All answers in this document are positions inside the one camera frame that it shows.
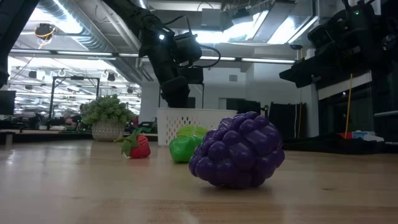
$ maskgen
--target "white basket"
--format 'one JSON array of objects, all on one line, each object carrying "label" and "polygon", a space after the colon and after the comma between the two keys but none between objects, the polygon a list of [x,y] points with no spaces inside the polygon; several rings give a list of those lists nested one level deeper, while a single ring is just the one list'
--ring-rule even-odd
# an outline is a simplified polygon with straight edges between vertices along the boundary
[{"label": "white basket", "polygon": [[202,109],[157,109],[157,134],[160,146],[168,146],[175,139],[177,131],[184,126],[201,126],[207,130],[216,129],[221,119],[235,116],[233,110]]}]

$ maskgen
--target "table surface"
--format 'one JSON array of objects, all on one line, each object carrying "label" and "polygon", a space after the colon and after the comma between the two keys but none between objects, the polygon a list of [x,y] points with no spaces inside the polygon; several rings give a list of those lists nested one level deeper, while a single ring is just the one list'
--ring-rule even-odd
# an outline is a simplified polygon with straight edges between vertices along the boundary
[{"label": "table surface", "polygon": [[226,190],[174,164],[94,141],[0,150],[0,223],[398,223],[398,157],[286,152],[258,189]]}]

